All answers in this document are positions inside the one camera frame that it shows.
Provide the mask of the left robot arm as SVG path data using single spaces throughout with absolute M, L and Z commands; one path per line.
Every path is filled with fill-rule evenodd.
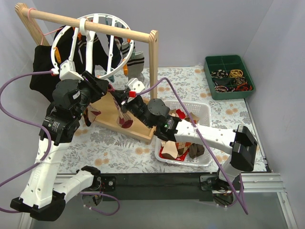
M 85 189 L 96 191 L 101 187 L 100 170 L 85 166 L 62 185 L 54 185 L 57 171 L 79 120 L 89 104 L 107 94 L 109 82 L 85 71 L 81 79 L 65 79 L 52 92 L 53 102 L 42 123 L 36 167 L 22 194 L 11 201 L 10 207 L 29 213 L 40 221 L 55 221 L 66 203 Z

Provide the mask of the white round clip hanger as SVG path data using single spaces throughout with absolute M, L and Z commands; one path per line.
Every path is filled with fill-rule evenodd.
M 107 35 L 109 51 L 105 52 L 96 32 L 89 31 L 82 24 L 80 28 L 64 26 L 54 36 L 51 46 L 53 75 L 61 80 L 80 79 L 87 71 L 95 74 L 95 67 L 101 66 L 105 74 L 101 79 L 114 82 L 114 74 L 123 69 L 129 79 L 142 79 L 143 52 L 136 52 L 133 40 Z

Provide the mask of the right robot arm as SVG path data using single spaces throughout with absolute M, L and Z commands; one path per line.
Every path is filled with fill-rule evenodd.
M 155 127 L 155 136 L 163 141 L 190 142 L 203 145 L 207 150 L 216 148 L 229 155 L 219 167 L 216 185 L 228 189 L 241 172 L 254 169 L 258 142 L 245 125 L 236 129 L 218 129 L 192 124 L 170 115 L 170 109 L 161 99 L 145 103 L 140 95 L 129 98 L 128 93 L 116 90 L 111 93 L 122 112 L 130 112 L 145 126 Z

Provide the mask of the maroon beige purple striped sock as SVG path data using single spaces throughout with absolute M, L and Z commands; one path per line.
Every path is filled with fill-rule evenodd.
M 88 106 L 88 119 L 91 123 L 94 122 L 97 116 L 101 114 L 101 111 L 95 109 L 92 105 Z

